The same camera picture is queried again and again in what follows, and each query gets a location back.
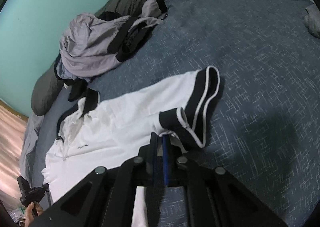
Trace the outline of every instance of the blue bedspread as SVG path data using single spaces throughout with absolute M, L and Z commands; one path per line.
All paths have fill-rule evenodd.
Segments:
M 106 100 L 214 65 L 223 96 L 209 118 L 207 147 L 188 156 L 225 167 L 289 226 L 302 226 L 320 198 L 320 39 L 303 23 L 310 1 L 166 3 L 168 17 L 137 54 L 89 86 Z M 64 89 L 45 116 L 34 185 L 58 117 L 72 106 L 67 95 Z M 165 192 L 159 226 L 186 226 L 181 189 Z M 158 215 L 149 212 L 150 221 Z

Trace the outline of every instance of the black trim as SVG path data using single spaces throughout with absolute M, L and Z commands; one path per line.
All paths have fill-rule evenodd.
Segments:
M 159 9 L 161 10 L 161 13 L 168 12 L 167 5 L 165 4 L 164 0 L 155 0 L 158 4 Z
M 111 21 L 111 20 L 115 20 L 119 17 L 121 17 L 122 15 L 120 15 L 117 12 L 110 12 L 110 11 L 105 11 L 103 12 L 101 15 L 98 16 L 98 19 L 104 20 L 104 21 Z
M 118 34 L 116 37 L 110 42 L 107 52 L 109 54 L 116 54 L 122 43 L 124 42 L 124 39 L 126 38 L 129 29 L 132 27 L 133 23 L 138 20 L 139 17 L 129 17 L 127 22 L 125 22 L 119 29 Z
M 207 102 L 207 100 L 215 93 L 215 91 L 217 90 L 217 87 L 219 87 L 218 85 L 218 74 L 216 72 L 215 69 L 211 68 L 209 69 L 209 88 L 208 88 L 208 92 L 206 97 L 204 98 L 204 101 L 201 105 L 201 108 L 199 110 L 199 114 L 197 117 L 197 121 L 196 121 L 196 127 L 194 129 L 194 132 L 196 133 L 196 135 L 198 136 L 199 140 L 201 142 L 203 142 L 203 109 L 205 106 L 205 103 Z M 210 103 L 212 103 L 215 99 L 217 99 L 218 96 L 215 96 Z
M 200 100 L 202 98 L 202 95 L 204 94 L 206 80 L 209 80 L 208 90 L 203 102 L 201 103 L 201 107 L 199 109 L 199 113 L 197 116 L 196 126 L 194 129 L 196 136 L 202 143 L 203 143 L 203 133 L 204 133 L 204 125 L 203 125 L 204 106 L 208 101 L 208 99 L 212 97 L 219 88 L 218 73 L 214 68 L 207 67 L 206 69 L 203 69 L 197 73 L 194 89 L 192 91 L 190 99 L 185 108 L 187 121 L 190 126 L 190 130 L 192 130 L 194 116 L 195 116 L 198 104 L 200 103 Z M 218 98 L 219 97 L 217 94 L 214 98 L 210 100 L 210 103 L 213 100 L 217 100 Z M 177 109 L 160 112 L 159 122 L 164 129 L 172 130 L 177 134 L 177 136 L 179 137 L 181 143 L 183 144 L 186 150 L 199 149 L 198 144 L 195 142 L 190 132 L 185 128 L 183 128 L 182 125 L 180 124 L 177 118 Z
M 59 63 L 60 59 L 61 59 L 61 55 L 60 55 L 60 53 L 59 53 L 58 56 L 57 56 L 57 58 L 56 58 L 56 60 L 54 61 L 54 75 L 56 76 L 56 78 L 57 78 L 58 80 L 63 80 L 63 79 L 57 74 L 57 66 L 58 66 L 58 63 Z
M 84 117 L 85 114 L 88 114 L 89 111 L 94 110 L 98 106 L 99 102 L 99 93 L 90 88 L 87 89 L 85 103 L 83 107 L 83 112 L 81 114 L 81 118 Z
M 159 122 L 161 127 L 172 130 L 177 134 L 185 150 L 199 149 L 193 136 L 179 122 L 177 108 L 160 112 Z
M 74 82 L 74 84 L 72 85 L 72 89 L 71 89 L 69 97 L 68 97 L 68 101 L 70 101 L 70 102 L 79 99 L 83 95 L 83 93 L 85 92 L 85 90 L 87 89 L 87 86 L 88 86 L 88 82 L 84 79 L 77 78 L 73 82 Z
M 143 23 L 140 23 L 139 25 L 143 26 L 143 25 L 146 25 L 146 23 L 143 22 Z M 142 28 L 140 29 L 140 31 L 138 29 L 134 30 L 137 33 L 132 34 L 130 38 L 124 41 L 118 53 L 116 54 L 116 59 L 119 62 L 124 62 L 135 52 L 135 50 L 140 45 L 140 43 L 142 43 L 143 39 L 146 38 L 154 29 L 154 26 L 148 27 L 148 28 Z
M 206 69 L 203 69 L 200 72 L 198 72 L 196 76 L 193 92 L 190 96 L 190 99 L 187 103 L 186 108 L 184 109 L 184 112 L 188 119 L 188 123 L 191 126 L 193 125 L 193 118 L 196 112 L 196 108 L 200 102 L 200 99 L 205 89 L 205 79 L 206 79 L 205 75 L 206 75 Z
M 78 106 L 78 102 L 71 108 L 71 109 L 68 109 L 65 113 L 63 113 L 60 118 L 58 119 L 58 122 L 57 122 L 57 137 L 56 139 L 60 139 L 62 141 L 64 141 L 64 139 L 59 136 L 59 131 L 60 131 L 60 126 L 61 126 L 61 123 L 65 120 L 66 117 L 70 116 L 71 114 L 73 114 L 74 112 L 76 112 L 78 110 L 79 106 Z
M 94 110 L 99 103 L 99 93 L 95 90 L 92 90 L 90 88 L 87 88 L 87 90 L 82 93 L 80 98 L 86 97 L 85 99 L 85 103 L 84 103 L 84 108 L 81 114 L 81 117 L 83 117 L 85 114 L 89 113 L 89 111 Z M 65 113 L 63 113 L 60 118 L 58 119 L 57 122 L 57 137 L 56 139 L 60 139 L 62 141 L 64 141 L 64 139 L 59 136 L 59 131 L 60 131 L 60 126 L 61 123 L 66 119 L 66 117 L 70 116 L 71 114 L 73 114 L 74 112 L 76 112 L 79 109 L 78 106 L 78 102 L 76 102 L 76 104 L 71 108 L 68 109 Z

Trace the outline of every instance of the black strap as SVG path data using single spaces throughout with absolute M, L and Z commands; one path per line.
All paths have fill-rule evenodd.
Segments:
M 161 13 L 166 13 L 168 11 L 168 8 L 164 2 L 164 0 L 155 0 L 159 6 L 159 9 L 161 10 Z
M 57 66 L 58 66 L 60 59 L 61 59 L 61 55 L 59 53 L 56 60 L 54 61 L 54 75 L 58 80 L 62 80 L 62 78 L 60 78 L 60 76 L 57 74 Z
M 138 20 L 138 17 L 129 17 L 127 22 L 125 22 L 119 29 L 118 34 L 116 37 L 110 42 L 107 52 L 110 54 L 116 54 L 122 43 L 124 42 L 124 39 L 126 38 L 128 31 L 130 27 L 133 25 L 133 23 Z
M 98 102 L 99 93 L 95 90 L 88 88 L 81 117 L 84 117 L 84 115 L 88 114 L 89 111 L 94 110 L 98 106 Z
M 84 109 L 83 112 L 81 114 L 81 117 L 83 117 L 85 114 L 87 114 L 89 111 L 94 110 L 99 102 L 99 93 L 95 90 L 92 90 L 90 88 L 88 88 L 82 95 L 80 98 L 86 97 L 85 103 L 84 103 Z M 58 119 L 58 123 L 57 123 L 57 137 L 56 139 L 61 139 L 62 141 L 64 141 L 64 139 L 59 136 L 59 131 L 60 131 L 60 126 L 61 123 L 66 119 L 66 117 L 70 116 L 71 114 L 73 114 L 74 112 L 76 112 L 78 110 L 79 106 L 78 106 L 78 102 L 76 102 L 76 104 L 71 108 L 68 109 L 65 113 L 63 113 L 60 118 Z
M 84 79 L 77 78 L 72 85 L 72 89 L 69 94 L 68 101 L 75 101 L 80 98 L 80 96 L 87 89 L 88 83 Z

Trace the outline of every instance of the wall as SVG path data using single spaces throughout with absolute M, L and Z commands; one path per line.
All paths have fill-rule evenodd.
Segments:
M 0 12 L 0 98 L 28 116 L 33 86 L 58 55 L 68 23 L 107 1 L 8 0 Z

